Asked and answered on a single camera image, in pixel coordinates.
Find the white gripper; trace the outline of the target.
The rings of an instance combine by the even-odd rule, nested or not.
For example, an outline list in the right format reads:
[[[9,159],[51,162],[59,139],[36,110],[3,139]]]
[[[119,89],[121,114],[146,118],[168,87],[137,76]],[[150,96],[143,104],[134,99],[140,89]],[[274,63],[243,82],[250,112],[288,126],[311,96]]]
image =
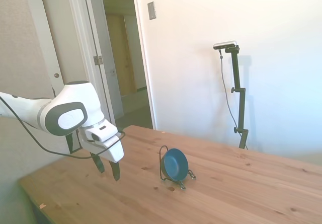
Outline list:
[[[124,157],[124,150],[119,138],[116,126],[108,120],[79,128],[82,137],[82,147],[91,152],[92,160],[100,173],[105,171],[104,164],[100,158],[109,160],[115,181],[120,179],[119,161]]]

